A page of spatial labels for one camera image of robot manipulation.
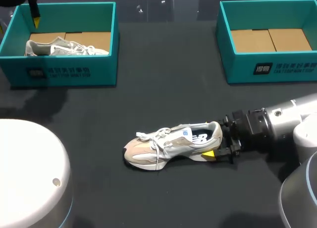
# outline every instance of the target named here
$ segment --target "shoe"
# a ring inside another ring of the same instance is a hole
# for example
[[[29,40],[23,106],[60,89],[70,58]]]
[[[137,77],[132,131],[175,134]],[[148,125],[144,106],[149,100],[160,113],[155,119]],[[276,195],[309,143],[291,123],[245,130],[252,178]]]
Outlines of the shoe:
[[[94,56],[108,55],[108,51],[95,49],[93,46],[84,46],[74,41],[64,40],[57,37],[51,43],[37,43],[27,41],[25,54],[27,56]]]
[[[175,156],[194,161],[214,161],[203,153],[218,149],[222,130],[218,122],[181,124],[157,132],[136,133],[137,138],[124,147],[124,159],[144,170],[161,170]]]

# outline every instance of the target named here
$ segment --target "white shoelace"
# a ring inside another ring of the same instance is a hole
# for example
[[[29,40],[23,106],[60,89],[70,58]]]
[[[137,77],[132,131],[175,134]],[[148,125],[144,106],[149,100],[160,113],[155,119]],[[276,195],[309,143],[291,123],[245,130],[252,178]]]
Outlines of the white shoelace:
[[[161,150],[165,153],[165,148],[170,147],[171,144],[165,145],[159,142],[160,138],[164,138],[170,133],[170,128],[161,128],[157,132],[153,134],[145,134],[141,132],[137,132],[137,137],[139,137],[142,141],[149,141],[151,148],[156,150],[157,152],[157,163],[156,163],[156,170],[158,170],[158,163],[159,163],[159,151]]]
[[[86,52],[87,55],[93,56],[96,54],[95,51],[95,47],[93,46],[84,46],[81,45],[77,42],[71,41],[70,42],[70,52],[68,53],[68,55],[71,55],[73,53],[80,53],[82,54],[83,52]]]

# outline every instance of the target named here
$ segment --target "shoe box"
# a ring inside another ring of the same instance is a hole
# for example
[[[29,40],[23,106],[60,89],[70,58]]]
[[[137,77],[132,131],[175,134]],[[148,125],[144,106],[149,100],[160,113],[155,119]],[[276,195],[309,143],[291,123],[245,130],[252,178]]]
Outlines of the shoe box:
[[[113,86],[119,32],[114,2],[41,3],[36,29],[28,4],[18,6],[0,46],[0,67],[12,87]],[[25,56],[30,39],[56,37],[109,52],[98,56]]]
[[[317,81],[317,1],[222,1],[216,38],[228,83]]]

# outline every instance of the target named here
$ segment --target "brown cardboard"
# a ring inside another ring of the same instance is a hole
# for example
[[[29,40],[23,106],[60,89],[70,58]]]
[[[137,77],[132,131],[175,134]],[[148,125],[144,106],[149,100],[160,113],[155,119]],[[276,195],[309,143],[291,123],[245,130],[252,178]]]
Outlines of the brown cardboard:
[[[268,30],[232,30],[231,34],[238,53],[275,51]]]
[[[269,29],[276,51],[311,51],[302,29]]]
[[[30,35],[30,40],[38,43],[50,43],[55,40],[58,36],[65,39],[65,32],[60,33],[32,33]]]
[[[85,46],[93,46],[109,52],[111,33],[110,32],[82,32],[66,33],[65,40],[75,41]]]

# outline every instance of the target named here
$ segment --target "shoe tongue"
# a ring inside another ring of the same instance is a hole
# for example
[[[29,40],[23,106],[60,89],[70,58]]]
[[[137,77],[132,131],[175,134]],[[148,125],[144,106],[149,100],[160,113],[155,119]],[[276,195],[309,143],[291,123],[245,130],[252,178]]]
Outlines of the shoe tongue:
[[[175,140],[175,139],[180,138],[180,137],[185,137],[186,140],[192,142],[193,141],[192,129],[190,127],[182,128],[180,130],[177,130],[175,132],[168,134],[166,139],[171,141],[171,140]]]

